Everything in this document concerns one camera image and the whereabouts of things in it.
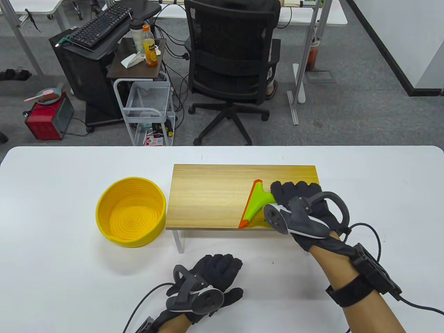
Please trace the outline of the person's left hand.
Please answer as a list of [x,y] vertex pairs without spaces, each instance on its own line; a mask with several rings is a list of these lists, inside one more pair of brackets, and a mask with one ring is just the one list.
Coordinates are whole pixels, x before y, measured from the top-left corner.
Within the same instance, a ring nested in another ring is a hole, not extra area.
[[231,254],[205,255],[190,270],[176,265],[166,309],[152,323],[151,332],[186,332],[204,317],[241,300],[243,289],[232,284],[242,265]]

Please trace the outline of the person's right hand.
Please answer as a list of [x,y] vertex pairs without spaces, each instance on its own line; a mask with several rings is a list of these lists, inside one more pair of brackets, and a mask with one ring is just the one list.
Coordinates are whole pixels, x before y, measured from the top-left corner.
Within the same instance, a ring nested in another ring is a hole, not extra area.
[[271,184],[276,203],[263,207],[264,218],[277,232],[290,234],[308,252],[313,246],[346,257],[356,250],[331,236],[349,234],[350,214],[344,201],[335,193],[322,191],[319,184],[279,181]]

